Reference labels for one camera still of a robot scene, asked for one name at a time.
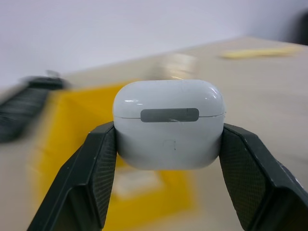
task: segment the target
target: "table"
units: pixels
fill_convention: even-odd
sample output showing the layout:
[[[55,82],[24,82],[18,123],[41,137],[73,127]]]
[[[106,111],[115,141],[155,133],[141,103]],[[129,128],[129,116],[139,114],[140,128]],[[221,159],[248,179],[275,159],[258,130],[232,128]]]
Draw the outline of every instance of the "table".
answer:
[[[277,48],[286,44],[251,37],[184,49],[199,59],[197,78],[222,92],[226,122],[256,133],[271,153],[308,190],[308,47],[294,56],[246,60],[219,58],[223,51]],[[148,77],[164,54],[65,75],[75,88]],[[0,229],[25,230],[33,217],[26,163],[35,127],[20,140],[0,145]],[[197,216],[181,214],[139,230],[241,230],[224,185],[219,161],[193,172],[200,204]]]

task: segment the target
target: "airpods case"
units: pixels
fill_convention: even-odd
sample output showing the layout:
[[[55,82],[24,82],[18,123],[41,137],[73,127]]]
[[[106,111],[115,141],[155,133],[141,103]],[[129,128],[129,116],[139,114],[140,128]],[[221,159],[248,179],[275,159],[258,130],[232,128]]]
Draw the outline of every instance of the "airpods case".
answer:
[[[119,155],[139,169],[195,169],[218,156],[225,104],[202,80],[133,82],[113,105]]]

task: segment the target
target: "textured grip surface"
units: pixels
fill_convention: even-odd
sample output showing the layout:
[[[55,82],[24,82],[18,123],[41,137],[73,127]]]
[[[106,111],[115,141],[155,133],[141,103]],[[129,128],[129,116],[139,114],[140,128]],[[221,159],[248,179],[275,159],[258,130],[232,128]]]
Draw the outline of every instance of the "textured grip surface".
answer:
[[[43,109],[49,91],[26,88],[0,104],[0,142],[17,138]]]
[[[116,167],[116,132],[110,129],[95,163],[91,187],[102,227],[104,226]]]
[[[247,230],[266,193],[266,180],[241,138],[227,129],[219,159],[233,206]]]

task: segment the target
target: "blurred background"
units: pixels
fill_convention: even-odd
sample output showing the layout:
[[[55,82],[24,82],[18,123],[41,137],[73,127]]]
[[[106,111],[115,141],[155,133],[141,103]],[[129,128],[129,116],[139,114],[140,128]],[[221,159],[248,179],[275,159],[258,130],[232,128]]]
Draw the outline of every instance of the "blurred background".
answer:
[[[257,134],[307,190],[308,48],[221,58],[299,43],[307,12],[307,0],[2,0],[0,135],[23,127],[23,113],[8,110],[7,99],[27,86],[24,77],[54,70],[65,83],[19,95],[26,100],[15,108],[34,98],[41,108],[23,120],[17,139],[0,143],[0,230],[27,229],[61,165],[89,131],[112,120],[119,89],[161,78],[157,67],[174,52],[196,58],[189,78],[216,85],[226,122]],[[37,81],[29,86],[40,88]],[[243,230],[218,159],[196,171],[146,173],[118,160],[106,230],[158,229]]]
[[[291,41],[306,0],[3,0],[0,87],[251,35]]]

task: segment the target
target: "white wall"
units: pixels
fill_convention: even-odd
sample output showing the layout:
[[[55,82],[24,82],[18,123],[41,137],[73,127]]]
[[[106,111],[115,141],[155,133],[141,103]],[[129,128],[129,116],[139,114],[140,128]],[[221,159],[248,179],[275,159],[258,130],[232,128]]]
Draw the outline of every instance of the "white wall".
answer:
[[[247,33],[278,39],[304,2],[2,0],[0,87],[46,69],[67,73]]]

